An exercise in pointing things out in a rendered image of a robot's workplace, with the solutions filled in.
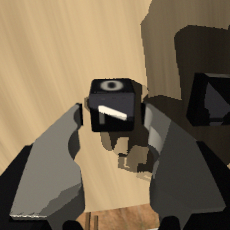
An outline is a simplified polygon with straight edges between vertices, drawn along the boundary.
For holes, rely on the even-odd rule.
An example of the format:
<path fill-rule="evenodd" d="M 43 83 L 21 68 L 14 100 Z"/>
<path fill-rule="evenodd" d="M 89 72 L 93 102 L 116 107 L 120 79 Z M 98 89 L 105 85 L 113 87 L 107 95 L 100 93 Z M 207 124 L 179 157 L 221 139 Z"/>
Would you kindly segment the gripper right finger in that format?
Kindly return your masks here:
<path fill-rule="evenodd" d="M 147 146 L 154 167 L 149 198 L 159 224 L 173 215 L 181 230 L 230 230 L 230 169 L 203 141 L 148 102 L 141 102 L 141 119 L 150 129 Z"/>

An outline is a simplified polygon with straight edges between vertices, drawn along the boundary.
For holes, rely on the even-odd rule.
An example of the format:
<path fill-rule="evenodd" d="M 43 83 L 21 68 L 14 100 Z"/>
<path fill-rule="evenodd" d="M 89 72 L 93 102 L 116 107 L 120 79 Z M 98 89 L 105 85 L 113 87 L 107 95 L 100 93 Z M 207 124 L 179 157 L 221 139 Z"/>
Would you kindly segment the black calendar cube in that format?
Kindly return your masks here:
<path fill-rule="evenodd" d="M 93 79 L 89 92 L 92 131 L 133 131 L 135 102 L 130 79 Z"/>

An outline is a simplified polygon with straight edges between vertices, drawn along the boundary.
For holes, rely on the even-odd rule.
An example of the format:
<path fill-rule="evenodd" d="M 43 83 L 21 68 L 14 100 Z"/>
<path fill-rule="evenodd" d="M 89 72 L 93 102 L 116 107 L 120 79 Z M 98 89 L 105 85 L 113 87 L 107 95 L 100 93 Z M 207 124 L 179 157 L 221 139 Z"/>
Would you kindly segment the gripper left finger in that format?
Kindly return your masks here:
<path fill-rule="evenodd" d="M 0 230 L 62 230 L 85 210 L 76 103 L 31 145 L 25 145 L 0 176 Z"/>

